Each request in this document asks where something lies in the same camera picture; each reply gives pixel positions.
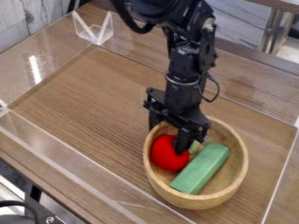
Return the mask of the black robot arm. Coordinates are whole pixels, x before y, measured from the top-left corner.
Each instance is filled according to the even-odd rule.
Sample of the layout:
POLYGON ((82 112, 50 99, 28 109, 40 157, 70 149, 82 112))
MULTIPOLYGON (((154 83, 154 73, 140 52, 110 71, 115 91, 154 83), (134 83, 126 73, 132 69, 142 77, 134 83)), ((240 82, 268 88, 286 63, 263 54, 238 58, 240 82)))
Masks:
POLYGON ((202 113, 202 102, 210 74, 218 58, 215 49, 216 24, 214 9, 206 0, 111 0, 119 16, 130 29, 147 34, 156 26, 167 38, 170 66, 166 90, 146 90, 144 107, 148 122, 162 121, 179 129, 174 142, 176 154, 183 154, 195 141, 203 142, 211 121, 202 113))

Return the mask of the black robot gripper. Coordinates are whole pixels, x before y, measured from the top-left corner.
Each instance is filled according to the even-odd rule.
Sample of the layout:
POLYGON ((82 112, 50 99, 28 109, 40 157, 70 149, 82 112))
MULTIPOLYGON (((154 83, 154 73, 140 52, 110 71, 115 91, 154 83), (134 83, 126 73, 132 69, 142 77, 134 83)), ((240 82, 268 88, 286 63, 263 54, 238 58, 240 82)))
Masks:
POLYGON ((166 75, 166 90, 146 90, 144 108, 148 109, 148 127, 168 122, 179 131, 174 143, 175 153, 182 155, 194 144, 202 144, 211 128, 211 121, 200 109, 206 77, 178 79, 166 75))

